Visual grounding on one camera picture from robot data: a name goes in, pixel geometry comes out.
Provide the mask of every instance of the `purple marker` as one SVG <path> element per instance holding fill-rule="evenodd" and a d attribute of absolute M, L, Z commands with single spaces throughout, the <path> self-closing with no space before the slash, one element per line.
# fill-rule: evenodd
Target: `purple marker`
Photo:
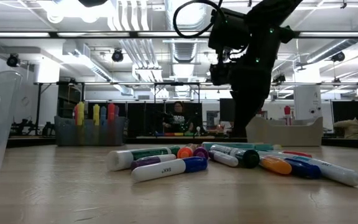
<path fill-rule="evenodd" d="M 196 150 L 194 150 L 193 156 L 199 156 L 199 157 L 203 157 L 205 159 L 208 159 L 208 151 L 205 150 L 204 147 L 200 146 Z"/>
<path fill-rule="evenodd" d="M 147 156 L 140 158 L 136 161 L 133 161 L 131 164 L 131 170 L 134 170 L 137 167 L 156 164 L 165 161 L 171 161 L 176 159 L 177 157 L 174 154 L 167 154 L 167 155 L 158 155 L 158 156 Z"/>

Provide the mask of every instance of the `yellow marker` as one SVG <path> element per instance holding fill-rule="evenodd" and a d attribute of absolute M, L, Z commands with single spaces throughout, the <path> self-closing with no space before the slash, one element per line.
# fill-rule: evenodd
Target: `yellow marker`
<path fill-rule="evenodd" d="M 77 126 L 84 125 L 84 108 L 85 105 L 83 102 L 77 104 Z"/>
<path fill-rule="evenodd" d="M 93 106 L 93 125 L 95 126 L 99 126 L 99 111 L 100 111 L 100 106 L 99 105 L 94 105 Z"/>
<path fill-rule="evenodd" d="M 292 171 L 289 163 L 274 156 L 261 156 L 259 165 L 278 174 L 290 174 Z"/>

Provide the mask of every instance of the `blue marker cap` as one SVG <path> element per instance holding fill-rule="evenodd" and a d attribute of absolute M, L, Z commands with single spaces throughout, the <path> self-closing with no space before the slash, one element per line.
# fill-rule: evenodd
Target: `blue marker cap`
<path fill-rule="evenodd" d="M 185 172 L 197 172 L 205 170 L 208 167 L 208 161 L 203 157 L 188 157 L 183 158 L 183 161 L 185 161 L 186 164 Z"/>
<path fill-rule="evenodd" d="M 292 166 L 291 174 L 293 175 L 310 179 L 318 179 L 321 177 L 320 168 L 316 165 L 290 158 L 286 158 L 284 161 Z"/>

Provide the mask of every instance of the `table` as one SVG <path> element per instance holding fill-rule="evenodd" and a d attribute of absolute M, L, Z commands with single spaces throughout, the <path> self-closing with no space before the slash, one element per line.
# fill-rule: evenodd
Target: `table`
<path fill-rule="evenodd" d="M 132 184 L 106 172 L 111 149 L 7 149 L 0 174 L 0 223 L 358 223 L 358 187 L 284 177 L 209 162 L 208 170 Z M 358 149 L 286 148 L 358 171 Z"/>

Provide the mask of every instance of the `ceiling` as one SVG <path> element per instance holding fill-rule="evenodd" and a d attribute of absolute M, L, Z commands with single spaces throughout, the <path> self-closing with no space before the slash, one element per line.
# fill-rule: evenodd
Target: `ceiling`
<path fill-rule="evenodd" d="M 42 8 L 45 1 L 0 1 L 0 30 L 4 31 L 89 31 L 89 30 L 110 30 L 108 26 L 107 16 L 111 13 L 108 10 L 100 10 L 98 15 L 100 18 L 94 23 L 84 22 L 79 17 L 65 17 L 61 22 L 54 24 L 48 21 L 47 12 Z M 253 6 L 260 1 L 253 0 Z M 294 30 L 355 30 L 358 29 L 358 0 L 346 1 L 347 7 L 340 9 L 342 1 L 338 0 L 304 0 L 298 9 L 284 22 L 283 26 L 291 26 Z M 120 14 L 122 14 L 122 1 L 120 4 Z M 128 0 L 129 14 L 131 14 L 131 2 Z M 228 0 L 223 2 L 223 7 L 227 7 L 234 11 L 247 13 L 250 8 L 247 7 L 248 1 Z M 147 1 L 147 22 L 150 30 L 167 30 L 168 25 L 165 20 L 164 0 Z M 204 25 L 209 23 L 211 8 L 207 7 L 206 16 L 204 17 Z M 158 64 L 162 69 L 162 78 L 175 78 L 172 71 L 172 55 L 169 40 L 154 39 L 152 47 Z M 288 60 L 301 60 L 326 44 L 331 43 L 330 39 L 299 39 L 292 40 L 287 44 L 282 44 L 278 53 L 278 60 L 275 64 L 274 75 L 284 73 L 288 82 L 293 79 L 292 62 Z M 74 63 L 68 60 L 69 57 L 62 52 L 65 40 L 29 40 L 26 39 L 0 39 L 1 49 L 7 47 L 39 47 L 54 60 L 62 64 L 61 76 L 75 77 L 79 81 L 92 82 L 95 81 L 95 74 L 86 66 L 80 63 Z M 123 62 L 114 62 L 111 55 L 115 48 L 122 48 L 120 40 L 117 39 L 81 39 L 77 40 L 77 45 L 86 44 L 91 50 L 91 58 L 98 62 L 102 68 L 111 73 L 113 79 L 121 82 L 137 82 L 132 75 L 132 61 L 124 52 Z M 346 59 L 343 62 L 335 64 L 332 62 L 320 62 L 320 74 L 322 81 L 334 79 L 334 76 L 343 74 L 351 74 L 358 71 L 358 43 L 343 50 Z M 39 57 L 26 60 L 31 63 L 37 63 Z M 209 65 L 214 61 L 214 51 L 208 48 L 205 41 L 198 43 L 196 57 L 193 61 L 195 67 L 189 80 L 199 80 L 203 82 L 207 78 Z M 358 74 L 349 77 L 347 82 L 358 82 Z"/>

